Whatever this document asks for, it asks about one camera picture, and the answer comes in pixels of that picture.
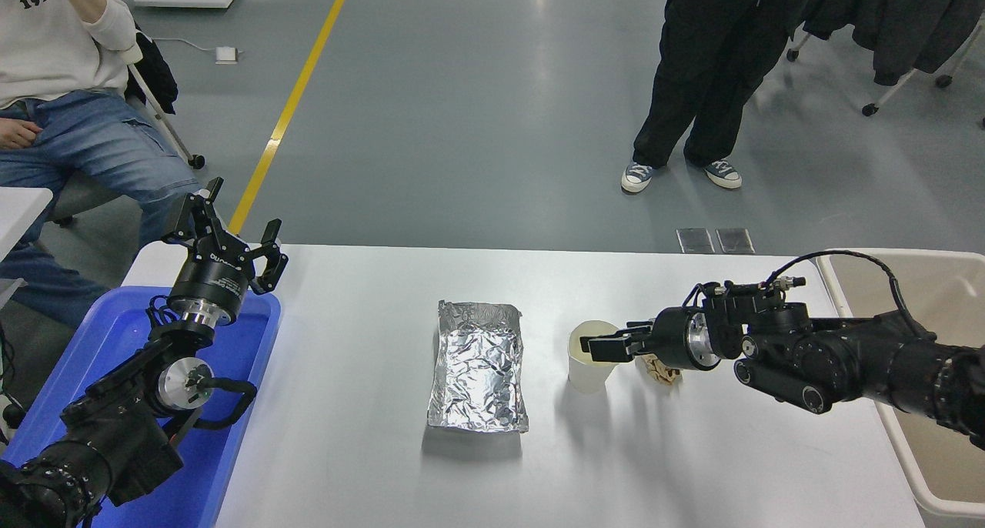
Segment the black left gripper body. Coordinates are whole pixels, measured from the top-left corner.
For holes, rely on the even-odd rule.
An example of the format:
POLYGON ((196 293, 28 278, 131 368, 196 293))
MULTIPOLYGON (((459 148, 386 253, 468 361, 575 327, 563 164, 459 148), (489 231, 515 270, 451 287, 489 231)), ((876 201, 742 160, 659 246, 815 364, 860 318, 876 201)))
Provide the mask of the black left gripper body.
POLYGON ((253 276, 255 269, 237 258, 228 262, 221 256, 190 249, 170 290, 169 307, 184 311, 189 309, 188 303, 198 301, 214 305, 226 315, 239 314, 253 276))

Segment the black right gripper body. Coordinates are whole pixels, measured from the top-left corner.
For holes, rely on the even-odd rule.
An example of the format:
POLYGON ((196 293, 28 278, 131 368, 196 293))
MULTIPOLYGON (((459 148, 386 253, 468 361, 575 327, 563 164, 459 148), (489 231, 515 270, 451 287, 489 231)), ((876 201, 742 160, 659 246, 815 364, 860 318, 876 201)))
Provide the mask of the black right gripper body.
POLYGON ((690 350, 690 322, 694 311, 675 307, 664 309, 653 321, 651 353, 669 368, 698 370, 699 363, 690 350))

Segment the seated person's right hand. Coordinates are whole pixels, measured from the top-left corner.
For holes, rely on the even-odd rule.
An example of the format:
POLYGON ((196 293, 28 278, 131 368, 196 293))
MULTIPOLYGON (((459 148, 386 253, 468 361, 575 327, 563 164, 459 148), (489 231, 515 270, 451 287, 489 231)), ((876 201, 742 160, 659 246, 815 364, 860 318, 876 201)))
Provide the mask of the seated person's right hand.
POLYGON ((0 147, 4 152, 32 147, 40 134, 42 128, 35 122, 0 118, 0 147))

